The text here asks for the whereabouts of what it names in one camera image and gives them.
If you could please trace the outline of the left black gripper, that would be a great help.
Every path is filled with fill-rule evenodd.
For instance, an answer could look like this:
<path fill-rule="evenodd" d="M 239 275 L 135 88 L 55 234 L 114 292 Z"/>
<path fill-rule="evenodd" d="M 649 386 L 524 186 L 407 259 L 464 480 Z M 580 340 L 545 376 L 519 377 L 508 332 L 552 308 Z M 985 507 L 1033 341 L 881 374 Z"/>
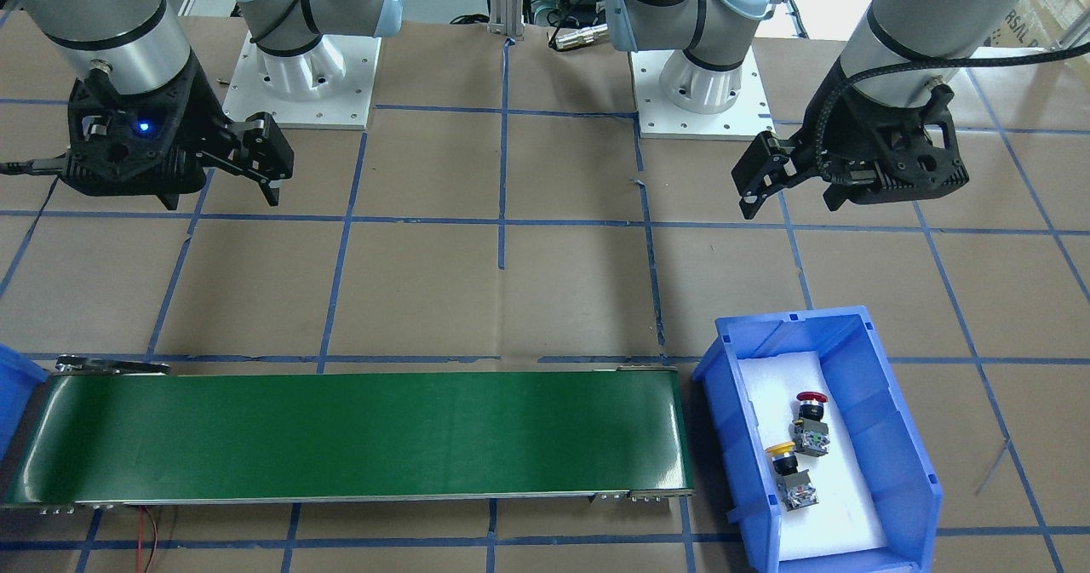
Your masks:
<path fill-rule="evenodd" d="M 815 163 L 818 120 L 825 101 L 847 73 L 834 62 L 811 103 L 803 124 L 789 139 L 762 131 L 732 167 L 739 208 L 754 220 L 771 194 L 797 185 L 803 176 L 829 182 L 823 198 L 829 209 L 845 202 L 877 204 L 938 199 L 968 184 L 945 84 L 932 89 L 927 103 L 892 107 L 877 103 L 856 87 L 841 93 L 825 124 L 822 161 Z"/>

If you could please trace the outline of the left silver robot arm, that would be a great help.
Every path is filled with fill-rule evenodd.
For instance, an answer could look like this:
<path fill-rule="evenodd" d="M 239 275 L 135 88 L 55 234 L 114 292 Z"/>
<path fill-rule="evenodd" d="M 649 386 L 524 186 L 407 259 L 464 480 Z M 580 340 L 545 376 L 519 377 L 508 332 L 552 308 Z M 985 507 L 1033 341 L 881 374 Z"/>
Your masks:
<path fill-rule="evenodd" d="M 938 199 L 969 181 L 949 80 L 1018 0 L 872 0 L 788 139 L 764 130 L 732 167 L 752 219 L 776 192 L 810 178 L 824 202 Z M 685 110 L 731 107 L 743 58 L 773 0 L 605 0 L 620 52 L 668 50 L 662 88 Z"/>

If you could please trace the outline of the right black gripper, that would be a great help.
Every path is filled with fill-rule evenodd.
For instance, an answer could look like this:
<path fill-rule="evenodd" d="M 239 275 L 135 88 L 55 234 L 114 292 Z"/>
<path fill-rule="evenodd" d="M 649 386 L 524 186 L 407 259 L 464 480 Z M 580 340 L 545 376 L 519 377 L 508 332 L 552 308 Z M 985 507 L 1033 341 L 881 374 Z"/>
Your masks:
<path fill-rule="evenodd" d="M 257 178 L 269 207 L 293 176 L 295 151 L 269 112 L 242 123 L 242 141 L 215 96 L 198 57 L 164 87 L 140 95 L 114 88 L 108 62 L 92 60 L 66 101 L 66 185 L 92 197 L 154 196 L 166 209 L 201 192 L 206 167 Z"/>

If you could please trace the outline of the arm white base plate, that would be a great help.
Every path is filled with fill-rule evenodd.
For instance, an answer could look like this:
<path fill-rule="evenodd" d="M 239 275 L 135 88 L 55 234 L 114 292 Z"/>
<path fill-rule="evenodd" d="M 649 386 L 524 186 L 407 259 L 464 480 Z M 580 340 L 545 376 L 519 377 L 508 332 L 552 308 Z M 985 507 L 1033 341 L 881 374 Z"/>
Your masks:
<path fill-rule="evenodd" d="M 281 129 L 370 126 L 382 39 L 324 35 L 305 54 L 277 57 L 244 42 L 223 110 L 234 122 L 268 112 Z"/>
<path fill-rule="evenodd" d="M 752 50 L 728 72 L 697 68 L 680 50 L 633 52 L 629 58 L 643 137 L 752 141 L 774 130 Z"/>

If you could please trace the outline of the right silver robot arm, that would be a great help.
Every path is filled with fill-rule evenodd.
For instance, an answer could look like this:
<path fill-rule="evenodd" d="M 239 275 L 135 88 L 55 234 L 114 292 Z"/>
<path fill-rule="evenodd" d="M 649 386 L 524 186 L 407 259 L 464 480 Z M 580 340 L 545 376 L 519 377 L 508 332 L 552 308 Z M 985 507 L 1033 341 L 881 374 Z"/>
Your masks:
<path fill-rule="evenodd" d="M 4 175 L 55 176 L 90 197 L 154 196 L 167 209 L 217 167 L 276 207 L 295 153 L 282 112 L 229 112 L 169 0 L 17 0 L 77 73 L 66 99 L 66 153 L 3 163 Z M 392 37 L 402 0 L 235 0 L 256 77 L 281 102 L 350 92 L 336 37 Z"/>

